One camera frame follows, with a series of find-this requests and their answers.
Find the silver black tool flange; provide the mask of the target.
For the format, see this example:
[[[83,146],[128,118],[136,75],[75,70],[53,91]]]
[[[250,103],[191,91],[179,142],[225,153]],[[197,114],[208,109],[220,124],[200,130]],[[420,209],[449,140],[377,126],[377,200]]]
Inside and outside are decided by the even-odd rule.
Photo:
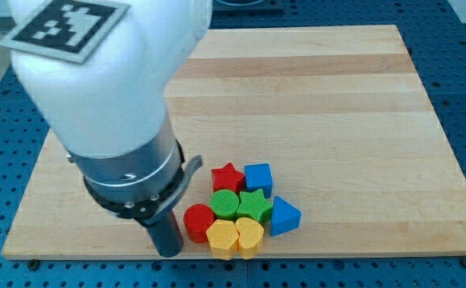
[[[169,117],[143,146],[113,157],[85,157],[69,152],[94,201],[119,218],[152,225],[181,200],[202,156],[185,160]]]

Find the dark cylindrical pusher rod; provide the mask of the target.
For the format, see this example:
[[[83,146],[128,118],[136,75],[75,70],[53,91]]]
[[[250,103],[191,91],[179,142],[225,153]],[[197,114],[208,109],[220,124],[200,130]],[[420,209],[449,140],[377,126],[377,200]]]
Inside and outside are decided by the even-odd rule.
[[[183,240],[173,211],[164,214],[154,224],[149,224],[147,231],[162,257],[172,258],[181,252]]]

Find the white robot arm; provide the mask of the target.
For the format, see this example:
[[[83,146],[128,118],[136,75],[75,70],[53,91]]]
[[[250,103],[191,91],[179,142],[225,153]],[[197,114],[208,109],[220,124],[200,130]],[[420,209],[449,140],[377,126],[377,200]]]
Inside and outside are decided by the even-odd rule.
[[[163,93],[204,38],[211,0],[9,6],[16,26],[1,45],[90,195],[144,226],[161,256],[177,255],[173,208],[202,160],[185,160]]]

